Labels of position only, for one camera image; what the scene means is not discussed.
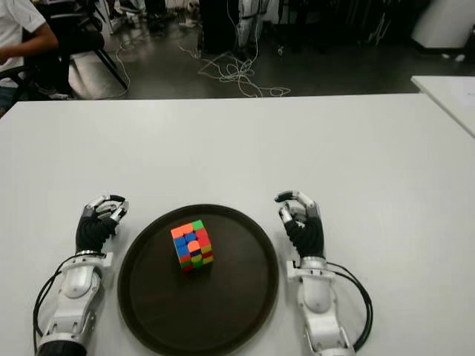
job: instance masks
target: person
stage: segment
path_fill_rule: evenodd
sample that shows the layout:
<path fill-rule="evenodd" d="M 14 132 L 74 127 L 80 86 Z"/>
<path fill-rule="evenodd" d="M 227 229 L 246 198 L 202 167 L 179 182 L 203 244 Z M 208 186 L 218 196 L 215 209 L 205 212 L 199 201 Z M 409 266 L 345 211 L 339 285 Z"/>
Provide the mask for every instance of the person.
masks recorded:
<path fill-rule="evenodd" d="M 22 42 L 24 29 L 33 34 L 26 42 Z M 25 56 L 57 48 L 56 36 L 30 0 L 0 1 L 0 72 L 22 66 Z M 10 109 L 16 87 L 11 79 L 0 81 L 0 117 Z"/>
<path fill-rule="evenodd" d="M 116 10 L 115 4 L 116 4 L 116 0 L 107 0 L 107 6 L 108 6 L 108 10 L 109 10 L 109 18 L 111 20 L 122 16 L 122 14 L 119 13 L 119 11 Z"/>

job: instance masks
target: brown tray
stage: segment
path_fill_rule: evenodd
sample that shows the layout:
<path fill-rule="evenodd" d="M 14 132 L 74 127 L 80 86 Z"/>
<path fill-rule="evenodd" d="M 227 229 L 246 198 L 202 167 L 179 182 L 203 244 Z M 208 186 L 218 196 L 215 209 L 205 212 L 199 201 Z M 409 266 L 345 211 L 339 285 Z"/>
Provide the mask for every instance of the brown tray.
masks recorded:
<path fill-rule="evenodd" d="M 170 229 L 202 220 L 214 262 L 180 270 Z M 246 215 L 191 205 L 164 215 L 136 238 L 119 274 L 118 297 L 129 329 L 167 355 L 222 355 L 245 343 L 267 319 L 278 289 L 274 248 Z"/>

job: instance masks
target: robotic hand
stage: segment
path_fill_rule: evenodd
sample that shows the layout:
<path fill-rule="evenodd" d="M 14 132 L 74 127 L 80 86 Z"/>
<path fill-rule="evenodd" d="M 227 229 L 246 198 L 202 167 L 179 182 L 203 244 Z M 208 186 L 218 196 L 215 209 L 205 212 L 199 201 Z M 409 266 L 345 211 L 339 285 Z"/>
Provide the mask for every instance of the robotic hand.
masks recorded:
<path fill-rule="evenodd" d="M 84 356 L 94 329 L 95 310 L 102 299 L 101 279 L 111 266 L 112 253 L 102 254 L 103 243 L 127 214 L 128 202 L 117 195 L 103 195 L 84 207 L 76 231 L 76 254 L 64 261 L 45 284 L 33 311 L 33 338 L 40 340 L 37 356 Z M 54 315 L 43 334 L 38 327 L 42 301 L 57 275 L 65 278 L 59 290 Z"/>
<path fill-rule="evenodd" d="M 337 299 L 332 288 L 335 272 L 327 268 L 317 204 L 299 191 L 280 193 L 275 201 L 283 203 L 279 215 L 301 258 L 299 267 L 295 261 L 287 261 L 287 277 L 301 283 L 297 299 L 311 352 L 315 356 L 354 355 L 336 314 Z"/>

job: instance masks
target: rubik's cube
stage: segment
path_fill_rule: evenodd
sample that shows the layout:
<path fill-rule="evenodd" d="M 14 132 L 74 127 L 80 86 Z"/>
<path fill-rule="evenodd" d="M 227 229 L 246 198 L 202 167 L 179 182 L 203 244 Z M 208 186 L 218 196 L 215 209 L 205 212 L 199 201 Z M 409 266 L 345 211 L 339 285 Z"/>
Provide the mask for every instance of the rubik's cube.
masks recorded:
<path fill-rule="evenodd" d="M 184 272 L 213 262 L 213 250 L 208 232 L 201 220 L 173 228 L 171 236 Z"/>

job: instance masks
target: gray floor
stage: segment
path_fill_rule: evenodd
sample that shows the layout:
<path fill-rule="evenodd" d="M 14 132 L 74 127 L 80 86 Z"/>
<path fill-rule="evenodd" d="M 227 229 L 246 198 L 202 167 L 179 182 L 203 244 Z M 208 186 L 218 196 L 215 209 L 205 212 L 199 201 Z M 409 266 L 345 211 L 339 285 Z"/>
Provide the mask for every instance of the gray floor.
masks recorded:
<path fill-rule="evenodd" d="M 197 99 L 239 98 L 237 83 L 222 83 L 198 75 L 206 64 L 192 58 L 183 49 L 193 50 L 197 30 L 184 30 L 173 24 L 164 36 L 151 36 L 144 24 L 139 28 L 123 27 L 106 36 L 106 50 L 116 60 L 119 52 L 130 77 L 130 88 L 124 90 L 94 54 L 77 57 L 71 68 L 70 81 L 83 99 Z M 222 68 L 231 60 L 221 62 Z M 207 73 L 217 75 L 211 68 Z M 277 53 L 276 41 L 261 40 L 259 57 L 252 69 L 252 81 L 262 87 L 283 86 L 290 96 L 350 95 L 374 93 L 416 93 L 413 75 L 475 75 L 475 65 L 443 59 L 440 55 L 423 55 L 408 46 L 360 47 L 337 46 L 320 54 L 312 47 L 300 53 L 286 48 Z M 250 95 L 255 89 L 244 85 Z"/>

